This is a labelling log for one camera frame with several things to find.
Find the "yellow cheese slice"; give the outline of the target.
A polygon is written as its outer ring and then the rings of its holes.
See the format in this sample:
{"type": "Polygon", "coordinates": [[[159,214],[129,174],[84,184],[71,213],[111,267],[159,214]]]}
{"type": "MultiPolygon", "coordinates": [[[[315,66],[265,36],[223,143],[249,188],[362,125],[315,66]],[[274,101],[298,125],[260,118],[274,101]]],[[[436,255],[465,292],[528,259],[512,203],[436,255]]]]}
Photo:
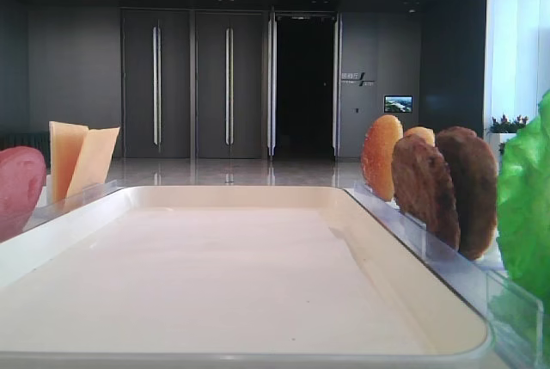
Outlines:
{"type": "Polygon", "coordinates": [[[118,136],[118,127],[88,131],[76,160],[67,198],[105,182],[118,136]]]}

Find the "dark brown meat patty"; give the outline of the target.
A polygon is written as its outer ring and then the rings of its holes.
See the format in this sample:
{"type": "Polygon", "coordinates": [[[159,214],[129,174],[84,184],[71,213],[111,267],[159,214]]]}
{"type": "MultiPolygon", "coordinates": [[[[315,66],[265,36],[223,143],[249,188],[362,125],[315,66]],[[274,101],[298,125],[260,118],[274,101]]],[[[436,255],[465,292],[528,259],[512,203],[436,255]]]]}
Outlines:
{"type": "Polygon", "coordinates": [[[461,237],[459,252],[476,260],[489,249],[497,228],[498,167],[488,143],[476,132],[452,126],[436,135],[455,188],[461,237]]]}

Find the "orange cheese slice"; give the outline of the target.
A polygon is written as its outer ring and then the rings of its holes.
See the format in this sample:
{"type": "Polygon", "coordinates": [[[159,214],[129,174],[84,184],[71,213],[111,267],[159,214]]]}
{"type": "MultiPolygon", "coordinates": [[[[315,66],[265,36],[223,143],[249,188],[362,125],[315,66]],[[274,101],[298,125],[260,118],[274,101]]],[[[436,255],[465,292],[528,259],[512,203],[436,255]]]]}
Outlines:
{"type": "Polygon", "coordinates": [[[49,122],[52,203],[66,198],[88,126],[49,122]]]}

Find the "clear holder for lettuce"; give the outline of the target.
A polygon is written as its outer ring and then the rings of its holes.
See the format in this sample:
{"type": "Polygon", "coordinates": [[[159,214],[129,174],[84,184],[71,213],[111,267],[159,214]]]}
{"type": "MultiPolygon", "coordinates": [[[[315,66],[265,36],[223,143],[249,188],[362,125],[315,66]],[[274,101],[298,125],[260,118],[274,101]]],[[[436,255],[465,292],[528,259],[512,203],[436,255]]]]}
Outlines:
{"type": "Polygon", "coordinates": [[[511,368],[549,367],[549,321],[541,300],[502,274],[486,276],[487,316],[511,368]]]}

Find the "golden bun top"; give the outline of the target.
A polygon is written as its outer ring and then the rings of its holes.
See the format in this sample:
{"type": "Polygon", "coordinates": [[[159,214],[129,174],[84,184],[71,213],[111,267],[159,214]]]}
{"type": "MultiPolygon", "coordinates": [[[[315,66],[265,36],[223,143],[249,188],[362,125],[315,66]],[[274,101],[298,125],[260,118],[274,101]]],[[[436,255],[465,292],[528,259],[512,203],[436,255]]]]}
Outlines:
{"type": "Polygon", "coordinates": [[[394,197],[391,171],[395,144],[403,137],[403,127],[393,115],[385,114],[371,125],[365,134],[361,155],[365,183],[384,201],[394,197]]]}

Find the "golden bun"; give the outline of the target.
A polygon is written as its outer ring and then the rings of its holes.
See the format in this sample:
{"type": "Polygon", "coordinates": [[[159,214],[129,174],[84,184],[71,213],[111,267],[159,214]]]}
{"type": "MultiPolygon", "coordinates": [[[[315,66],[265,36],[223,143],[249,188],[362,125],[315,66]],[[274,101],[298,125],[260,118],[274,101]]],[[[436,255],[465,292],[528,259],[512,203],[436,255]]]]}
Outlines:
{"type": "Polygon", "coordinates": [[[428,145],[435,145],[435,133],[430,129],[423,126],[415,126],[404,132],[404,136],[417,135],[421,137],[428,145]]]}
{"type": "Polygon", "coordinates": [[[385,114],[371,125],[365,134],[361,155],[365,183],[384,201],[394,197],[391,171],[395,144],[403,137],[403,127],[393,115],[385,114]]]}

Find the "dark double door middle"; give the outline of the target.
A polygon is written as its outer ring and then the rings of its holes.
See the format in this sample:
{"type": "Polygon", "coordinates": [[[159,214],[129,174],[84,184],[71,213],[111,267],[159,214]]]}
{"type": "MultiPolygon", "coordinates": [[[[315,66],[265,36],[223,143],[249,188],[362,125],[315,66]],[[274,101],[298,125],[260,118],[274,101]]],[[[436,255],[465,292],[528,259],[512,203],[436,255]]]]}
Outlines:
{"type": "Polygon", "coordinates": [[[260,14],[199,12],[197,146],[200,158],[260,158],[260,14]]]}

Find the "dark double door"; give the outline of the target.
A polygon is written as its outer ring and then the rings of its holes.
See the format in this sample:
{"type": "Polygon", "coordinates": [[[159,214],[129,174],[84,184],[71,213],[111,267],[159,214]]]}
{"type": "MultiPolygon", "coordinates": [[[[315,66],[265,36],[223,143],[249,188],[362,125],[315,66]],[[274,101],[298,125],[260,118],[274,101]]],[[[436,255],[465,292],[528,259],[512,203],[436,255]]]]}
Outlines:
{"type": "Polygon", "coordinates": [[[122,40],[125,156],[189,158],[189,14],[126,9],[122,40]]]}
{"type": "Polygon", "coordinates": [[[260,158],[260,14],[199,12],[197,146],[200,158],[260,158]]]}

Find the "golden bun bottom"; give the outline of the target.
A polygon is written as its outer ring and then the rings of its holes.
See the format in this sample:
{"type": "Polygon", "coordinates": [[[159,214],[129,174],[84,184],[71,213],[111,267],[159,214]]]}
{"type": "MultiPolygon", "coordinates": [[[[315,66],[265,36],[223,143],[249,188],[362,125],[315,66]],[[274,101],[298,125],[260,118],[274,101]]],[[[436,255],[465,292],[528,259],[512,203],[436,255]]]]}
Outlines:
{"type": "Polygon", "coordinates": [[[423,126],[415,126],[404,132],[404,136],[417,135],[421,137],[428,145],[435,145],[435,133],[430,129],[423,126]]]}

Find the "cream rectangular tray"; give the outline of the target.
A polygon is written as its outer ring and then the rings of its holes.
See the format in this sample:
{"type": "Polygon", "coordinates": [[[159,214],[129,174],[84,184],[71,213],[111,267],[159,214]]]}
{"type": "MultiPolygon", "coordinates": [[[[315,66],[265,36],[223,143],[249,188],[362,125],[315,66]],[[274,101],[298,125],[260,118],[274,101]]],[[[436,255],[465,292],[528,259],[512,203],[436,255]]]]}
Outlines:
{"type": "Polygon", "coordinates": [[[4,368],[477,368],[491,347],[337,188],[124,188],[1,245],[4,368]]]}

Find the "flower planter box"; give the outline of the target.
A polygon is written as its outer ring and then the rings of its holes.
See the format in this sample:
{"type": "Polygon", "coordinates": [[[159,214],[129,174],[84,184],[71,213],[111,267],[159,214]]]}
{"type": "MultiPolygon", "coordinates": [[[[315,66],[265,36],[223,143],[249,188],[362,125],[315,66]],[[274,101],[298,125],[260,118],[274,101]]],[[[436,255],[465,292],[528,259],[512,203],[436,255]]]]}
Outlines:
{"type": "Polygon", "coordinates": [[[509,119],[505,114],[498,120],[492,118],[492,124],[488,129],[488,143],[497,157],[504,154],[505,143],[516,136],[516,133],[529,122],[528,116],[518,115],[515,119],[509,119]]]}

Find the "small wall display screen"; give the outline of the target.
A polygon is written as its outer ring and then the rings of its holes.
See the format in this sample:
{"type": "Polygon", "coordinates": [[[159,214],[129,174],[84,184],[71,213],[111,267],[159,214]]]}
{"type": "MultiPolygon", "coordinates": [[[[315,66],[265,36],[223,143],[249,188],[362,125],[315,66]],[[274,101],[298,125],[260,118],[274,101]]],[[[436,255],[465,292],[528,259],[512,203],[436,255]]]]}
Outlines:
{"type": "Polygon", "coordinates": [[[409,114],[413,111],[411,95],[385,95],[383,109],[385,113],[409,114]]]}

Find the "clear long left rail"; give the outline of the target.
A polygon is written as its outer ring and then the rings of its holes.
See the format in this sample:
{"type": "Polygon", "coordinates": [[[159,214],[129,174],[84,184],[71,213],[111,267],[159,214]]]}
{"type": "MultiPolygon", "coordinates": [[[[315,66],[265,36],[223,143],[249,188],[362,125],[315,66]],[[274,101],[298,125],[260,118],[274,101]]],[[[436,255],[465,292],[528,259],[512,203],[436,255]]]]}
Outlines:
{"type": "Polygon", "coordinates": [[[86,206],[87,204],[106,197],[119,189],[120,186],[117,181],[110,181],[103,184],[89,186],[81,193],[72,195],[55,203],[44,204],[45,199],[40,197],[39,203],[23,227],[23,231],[30,231],[33,228],[63,216],[68,212],[74,211],[80,207],[86,206]]]}

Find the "clear long rail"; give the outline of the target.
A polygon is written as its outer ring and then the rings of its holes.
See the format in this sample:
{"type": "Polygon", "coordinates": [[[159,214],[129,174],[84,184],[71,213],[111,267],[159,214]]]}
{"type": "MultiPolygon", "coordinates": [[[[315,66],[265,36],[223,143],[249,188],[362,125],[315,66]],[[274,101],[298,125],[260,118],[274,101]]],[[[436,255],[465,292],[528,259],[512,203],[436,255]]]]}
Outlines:
{"type": "Polygon", "coordinates": [[[74,211],[80,207],[86,206],[87,204],[106,197],[119,189],[120,186],[117,181],[110,181],[103,184],[89,186],[81,193],[72,195],[55,203],[44,204],[45,199],[40,197],[39,203],[23,227],[23,231],[30,231],[33,228],[63,216],[68,212],[74,211]]]}
{"type": "Polygon", "coordinates": [[[426,225],[414,216],[400,211],[391,200],[386,202],[375,196],[365,185],[355,182],[346,191],[359,201],[377,220],[387,227],[409,249],[418,254],[422,261],[434,266],[440,274],[469,273],[474,270],[495,272],[507,276],[497,247],[496,238],[489,250],[478,260],[470,261],[457,250],[443,243],[427,231],[426,225]]]}

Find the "clear long right rail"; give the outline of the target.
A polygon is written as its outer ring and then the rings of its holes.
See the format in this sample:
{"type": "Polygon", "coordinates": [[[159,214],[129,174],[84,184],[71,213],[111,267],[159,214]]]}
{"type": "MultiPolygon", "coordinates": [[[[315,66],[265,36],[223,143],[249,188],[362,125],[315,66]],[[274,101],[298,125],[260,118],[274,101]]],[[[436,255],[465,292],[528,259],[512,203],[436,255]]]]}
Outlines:
{"type": "Polygon", "coordinates": [[[497,247],[496,238],[489,250],[478,260],[470,261],[457,250],[443,243],[427,231],[426,225],[414,216],[400,211],[391,200],[386,202],[375,196],[365,185],[355,182],[346,191],[359,201],[377,220],[387,227],[409,249],[418,254],[422,261],[434,266],[440,274],[469,273],[474,270],[495,272],[507,276],[497,247]]]}

